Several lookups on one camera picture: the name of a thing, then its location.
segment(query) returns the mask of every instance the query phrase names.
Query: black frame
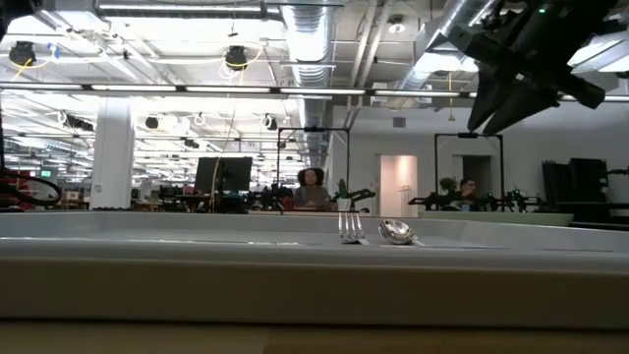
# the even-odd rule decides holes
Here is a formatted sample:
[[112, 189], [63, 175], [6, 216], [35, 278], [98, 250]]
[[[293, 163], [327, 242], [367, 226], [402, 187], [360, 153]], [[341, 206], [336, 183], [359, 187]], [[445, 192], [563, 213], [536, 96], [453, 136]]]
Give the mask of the black frame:
[[458, 139], [477, 139], [477, 138], [497, 138], [500, 145], [500, 194], [501, 200], [505, 199], [504, 192], [504, 138], [501, 134], [477, 134], [477, 133], [437, 133], [434, 135], [434, 192], [439, 194], [439, 137], [456, 137]]
[[279, 154], [281, 151], [281, 143], [282, 143], [282, 132], [305, 132], [305, 133], [324, 133], [324, 132], [345, 132], [345, 135], [347, 136], [347, 174], [345, 176], [345, 183], [347, 184], [347, 189], [349, 190], [350, 188], [350, 130], [346, 129], [346, 128], [314, 128], [314, 127], [307, 127], [307, 128], [278, 128], [277, 129], [277, 175], [275, 177], [275, 183], [277, 183], [279, 185], [279, 164], [280, 164], [280, 158], [279, 158]]

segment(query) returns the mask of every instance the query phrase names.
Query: man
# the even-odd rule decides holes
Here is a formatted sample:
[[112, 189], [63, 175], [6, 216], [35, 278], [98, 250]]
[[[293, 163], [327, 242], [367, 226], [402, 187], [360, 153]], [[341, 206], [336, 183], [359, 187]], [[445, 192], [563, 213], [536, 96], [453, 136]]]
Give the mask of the man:
[[468, 179], [462, 179], [459, 182], [459, 192], [454, 194], [455, 204], [463, 211], [479, 211], [476, 203], [476, 182]]

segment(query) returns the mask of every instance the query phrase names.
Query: woman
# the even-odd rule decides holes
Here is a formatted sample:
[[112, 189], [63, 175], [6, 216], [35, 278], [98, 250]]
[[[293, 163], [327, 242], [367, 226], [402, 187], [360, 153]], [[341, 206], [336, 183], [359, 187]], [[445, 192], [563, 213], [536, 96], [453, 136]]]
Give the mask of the woman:
[[300, 188], [295, 190], [295, 207], [326, 209], [330, 197], [323, 185], [323, 170], [308, 168], [297, 174]]

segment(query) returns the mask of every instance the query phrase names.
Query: doorway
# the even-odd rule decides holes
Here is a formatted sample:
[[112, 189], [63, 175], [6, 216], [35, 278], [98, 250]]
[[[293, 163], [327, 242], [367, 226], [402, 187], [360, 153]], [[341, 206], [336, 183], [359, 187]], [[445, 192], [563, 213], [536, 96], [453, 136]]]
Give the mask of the doorway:
[[463, 178], [476, 182], [476, 196], [492, 193], [491, 156], [462, 156]]
[[411, 155], [381, 155], [379, 170], [380, 216], [414, 217], [417, 207], [409, 206], [417, 192], [417, 157]]

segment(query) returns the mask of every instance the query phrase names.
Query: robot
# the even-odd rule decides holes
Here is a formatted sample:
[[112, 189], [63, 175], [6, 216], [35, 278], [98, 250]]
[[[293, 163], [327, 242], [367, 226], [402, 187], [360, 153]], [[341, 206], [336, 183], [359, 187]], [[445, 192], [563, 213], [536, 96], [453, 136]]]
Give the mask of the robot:
[[479, 61], [479, 88], [468, 121], [475, 131], [496, 134], [523, 119], [557, 107], [566, 93], [597, 108], [605, 91], [571, 74], [568, 61], [594, 34], [613, 27], [605, 21], [617, 0], [526, 0], [520, 13], [500, 15], [499, 0], [479, 26], [458, 24], [448, 39]]

